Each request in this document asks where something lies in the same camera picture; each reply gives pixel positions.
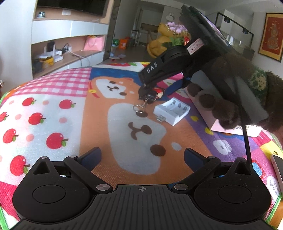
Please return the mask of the brown fuzzy gloved right hand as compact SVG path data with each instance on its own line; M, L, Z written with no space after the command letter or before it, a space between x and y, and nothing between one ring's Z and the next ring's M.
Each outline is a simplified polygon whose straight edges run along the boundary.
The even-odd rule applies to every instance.
M187 91L224 129L255 124L282 135L282 78L227 53L195 73Z

